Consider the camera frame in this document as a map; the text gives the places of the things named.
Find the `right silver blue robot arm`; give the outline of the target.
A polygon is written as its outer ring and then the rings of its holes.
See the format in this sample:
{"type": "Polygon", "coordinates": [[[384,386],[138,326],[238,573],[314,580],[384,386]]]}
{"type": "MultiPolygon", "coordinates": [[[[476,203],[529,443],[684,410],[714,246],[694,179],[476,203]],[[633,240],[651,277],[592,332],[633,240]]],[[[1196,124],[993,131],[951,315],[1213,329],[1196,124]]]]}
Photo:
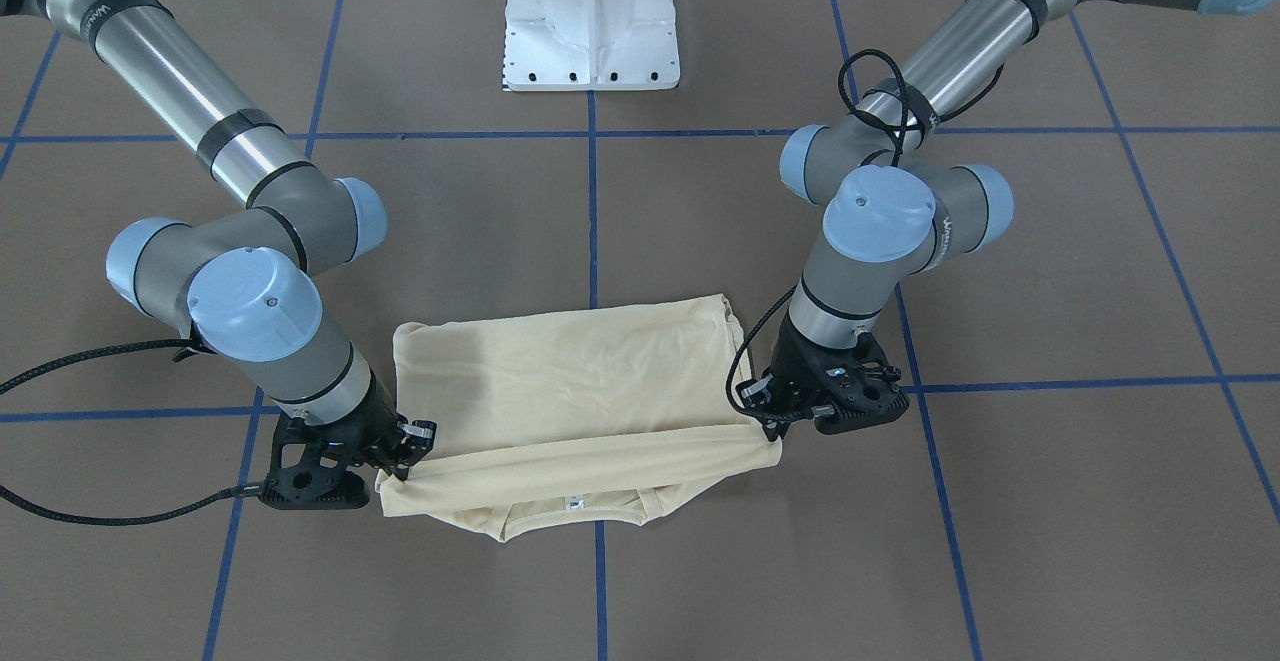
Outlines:
{"type": "Polygon", "coordinates": [[[434,428],[407,421],[323,305],[314,277],[387,237],[378,192],[317,169],[159,0],[3,0],[49,20],[114,70],[239,205],[202,225],[148,218],[108,251],[111,287],[142,314],[236,364],[337,452],[404,479],[434,428]]]}

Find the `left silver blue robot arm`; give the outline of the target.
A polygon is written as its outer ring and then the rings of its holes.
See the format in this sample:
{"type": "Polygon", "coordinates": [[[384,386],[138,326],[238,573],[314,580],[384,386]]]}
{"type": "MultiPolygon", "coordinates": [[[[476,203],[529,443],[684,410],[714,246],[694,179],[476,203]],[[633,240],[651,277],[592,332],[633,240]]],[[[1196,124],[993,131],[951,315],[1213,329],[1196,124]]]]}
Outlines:
{"type": "Polygon", "coordinates": [[[993,168],[937,167],[916,150],[972,108],[1019,49],[1088,1],[1248,15],[1275,0],[964,0],[905,63],[877,49],[849,56],[844,69],[876,58],[890,74],[859,97],[840,77],[846,118],[787,140],[780,178],[822,209],[820,231],[795,287],[771,309],[781,322],[762,377],[726,382],[731,407],[769,442],[801,421],[832,436],[908,411],[876,323],[902,278],[993,242],[1015,211],[993,168]]]}

